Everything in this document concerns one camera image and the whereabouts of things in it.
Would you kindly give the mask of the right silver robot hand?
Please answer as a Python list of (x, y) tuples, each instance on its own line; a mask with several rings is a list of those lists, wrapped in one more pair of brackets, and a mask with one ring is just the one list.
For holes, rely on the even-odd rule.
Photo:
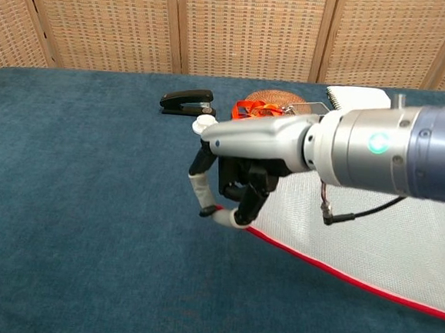
[[(236, 119), (208, 126), (189, 167), (189, 179), (201, 207), (221, 225), (248, 227), (258, 216), (278, 180), (311, 170), (304, 153), (318, 115)], [(222, 211), (211, 192), (207, 172), (219, 164), (219, 192), (239, 205)]]

